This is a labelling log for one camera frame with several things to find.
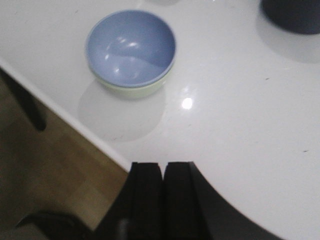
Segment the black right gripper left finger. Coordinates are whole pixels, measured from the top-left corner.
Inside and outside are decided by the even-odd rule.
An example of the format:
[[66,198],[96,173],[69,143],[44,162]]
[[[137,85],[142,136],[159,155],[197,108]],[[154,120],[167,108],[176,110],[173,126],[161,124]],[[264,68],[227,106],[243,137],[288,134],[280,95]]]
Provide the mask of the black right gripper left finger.
[[94,231],[97,240],[163,239],[163,180],[156,163],[131,165],[127,179]]

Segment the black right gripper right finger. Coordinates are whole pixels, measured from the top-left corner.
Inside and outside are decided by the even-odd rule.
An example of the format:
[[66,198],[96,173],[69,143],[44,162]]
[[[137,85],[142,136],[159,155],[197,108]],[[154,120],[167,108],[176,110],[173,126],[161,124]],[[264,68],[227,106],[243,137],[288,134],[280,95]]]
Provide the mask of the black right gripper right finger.
[[164,172],[167,240],[277,240],[230,205],[193,162],[170,162]]

